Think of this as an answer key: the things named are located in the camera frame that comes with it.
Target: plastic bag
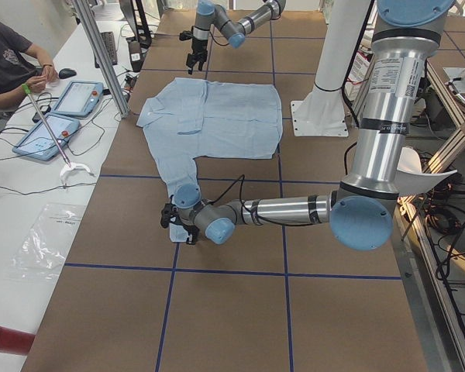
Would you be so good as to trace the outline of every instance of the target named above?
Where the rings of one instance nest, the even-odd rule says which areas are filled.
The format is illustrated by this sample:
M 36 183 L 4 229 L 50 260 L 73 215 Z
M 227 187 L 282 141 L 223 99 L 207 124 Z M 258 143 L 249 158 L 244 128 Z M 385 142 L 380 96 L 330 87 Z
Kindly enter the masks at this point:
M 56 281 L 85 209 L 84 205 L 45 205 L 12 258 L 9 277 L 27 281 Z

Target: black shirt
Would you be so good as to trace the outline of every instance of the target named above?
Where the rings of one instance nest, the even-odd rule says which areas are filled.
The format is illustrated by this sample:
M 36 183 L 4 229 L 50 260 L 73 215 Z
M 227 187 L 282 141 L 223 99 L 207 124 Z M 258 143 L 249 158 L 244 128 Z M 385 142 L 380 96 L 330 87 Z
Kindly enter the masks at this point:
M 20 52 L 31 42 L 0 22 L 0 94 L 17 88 L 36 75 L 36 68 Z

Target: blue joint cap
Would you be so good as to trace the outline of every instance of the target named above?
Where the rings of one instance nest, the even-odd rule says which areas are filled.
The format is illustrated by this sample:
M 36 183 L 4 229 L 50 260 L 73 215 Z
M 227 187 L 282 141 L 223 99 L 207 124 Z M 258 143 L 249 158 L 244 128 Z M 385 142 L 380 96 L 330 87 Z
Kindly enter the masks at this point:
M 373 250 L 386 243 L 393 231 L 393 219 L 377 200 L 353 195 L 332 208 L 329 224 L 334 236 L 354 250 Z
M 191 208 L 202 199 L 197 184 L 183 184 L 174 192 L 174 204 L 181 209 Z
M 236 226 L 230 219 L 222 217 L 207 226 L 205 236 L 215 244 L 222 244 L 231 237 L 235 228 Z
M 245 42 L 246 37 L 242 33 L 235 33 L 229 38 L 229 45 L 233 48 L 241 47 L 241 44 Z
M 209 2 L 208 0 L 199 0 L 196 12 L 200 16 L 210 16 L 215 12 L 215 5 L 213 2 Z
M 395 27 L 416 27 L 432 22 L 453 6 L 455 0 L 380 0 L 379 16 Z

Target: shirt sleeve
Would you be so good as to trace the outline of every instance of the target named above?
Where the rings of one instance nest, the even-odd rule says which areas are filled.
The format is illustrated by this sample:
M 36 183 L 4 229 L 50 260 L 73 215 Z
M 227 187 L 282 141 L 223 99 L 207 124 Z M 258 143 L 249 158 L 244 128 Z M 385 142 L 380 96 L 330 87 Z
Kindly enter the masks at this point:
M 4 41 L 13 50 L 18 52 L 25 52 L 33 44 L 27 38 L 19 35 L 16 31 L 0 22 L 0 35 L 3 36 Z

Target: red cylinder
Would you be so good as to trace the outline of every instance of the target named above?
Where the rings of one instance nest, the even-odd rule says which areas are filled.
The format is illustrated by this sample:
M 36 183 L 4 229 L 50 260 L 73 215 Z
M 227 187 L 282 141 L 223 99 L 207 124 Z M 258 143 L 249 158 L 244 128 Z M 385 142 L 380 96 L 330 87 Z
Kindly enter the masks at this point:
M 0 353 L 28 355 L 35 335 L 0 326 Z

